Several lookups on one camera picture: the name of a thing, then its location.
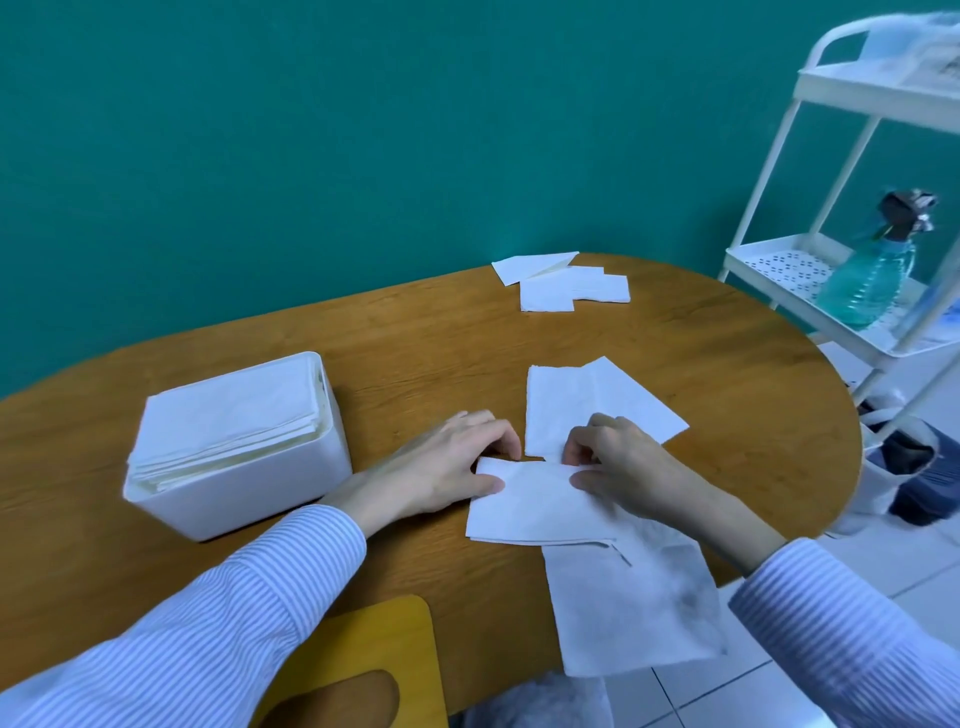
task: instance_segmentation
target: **striped sleeve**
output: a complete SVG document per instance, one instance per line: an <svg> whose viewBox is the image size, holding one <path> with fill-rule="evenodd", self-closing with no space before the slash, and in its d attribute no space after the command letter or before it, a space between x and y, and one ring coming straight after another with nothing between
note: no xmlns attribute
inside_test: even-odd
<svg viewBox="0 0 960 728"><path fill-rule="evenodd" d="M39 694L0 701L16 713L0 724L245 728L366 549L342 511L294 511L120 637L61 666Z"/></svg>
<svg viewBox="0 0 960 728"><path fill-rule="evenodd" d="M960 726L960 654L815 542L785 546L733 613L839 726Z"/></svg>

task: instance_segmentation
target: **oval table top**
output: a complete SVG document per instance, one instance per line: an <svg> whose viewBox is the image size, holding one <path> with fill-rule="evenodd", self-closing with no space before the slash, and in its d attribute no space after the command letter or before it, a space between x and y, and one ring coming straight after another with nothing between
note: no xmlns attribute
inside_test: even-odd
<svg viewBox="0 0 960 728"><path fill-rule="evenodd" d="M356 470L458 410L523 432L531 365L606 355L690 425L667 444L787 538L815 536L860 470L844 383L778 314L715 279L619 255L628 304L521 313L490 266L147 341L0 401L0 687L111 638L274 520L195 544L120 496L148 395L319 352ZM465 536L467 507L397 523L331 614L426 599L453 713L561 664L538 548ZM732 570L707 555L718 584Z"/></svg>

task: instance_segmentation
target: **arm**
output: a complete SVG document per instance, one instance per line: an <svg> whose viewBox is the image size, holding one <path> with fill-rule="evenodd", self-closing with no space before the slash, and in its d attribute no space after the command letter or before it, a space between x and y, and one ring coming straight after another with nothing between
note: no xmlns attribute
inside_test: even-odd
<svg viewBox="0 0 960 728"><path fill-rule="evenodd" d="M814 542L787 544L624 418L574 427L571 483L710 546L748 576L730 607L795 683L845 726L960 725L960 655Z"/></svg>
<svg viewBox="0 0 960 728"><path fill-rule="evenodd" d="M461 412L294 511L120 637L0 693L0 725L246 728L291 652L390 522L503 488L470 471L520 441L490 412Z"/></svg>

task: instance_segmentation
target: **white plastic box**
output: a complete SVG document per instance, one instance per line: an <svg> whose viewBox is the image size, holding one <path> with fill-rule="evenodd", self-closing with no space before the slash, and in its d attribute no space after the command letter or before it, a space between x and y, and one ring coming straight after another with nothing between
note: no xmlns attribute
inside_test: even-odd
<svg viewBox="0 0 960 728"><path fill-rule="evenodd" d="M320 355L313 354L320 360ZM331 417L320 436L239 463L176 488L152 493L131 482L123 497L193 541L206 541L323 496L352 473L340 408L320 360Z"/></svg>

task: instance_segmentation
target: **green wall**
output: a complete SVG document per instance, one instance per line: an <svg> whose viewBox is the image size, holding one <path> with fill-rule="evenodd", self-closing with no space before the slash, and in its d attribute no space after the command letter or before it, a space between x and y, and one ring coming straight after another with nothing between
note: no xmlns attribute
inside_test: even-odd
<svg viewBox="0 0 960 728"><path fill-rule="evenodd" d="M0 395L507 255L713 274L808 47L930 9L905 5L2 0ZM802 112L752 237L808 223L858 124ZM943 192L960 225L958 162L955 138L881 127L828 231L885 184Z"/></svg>

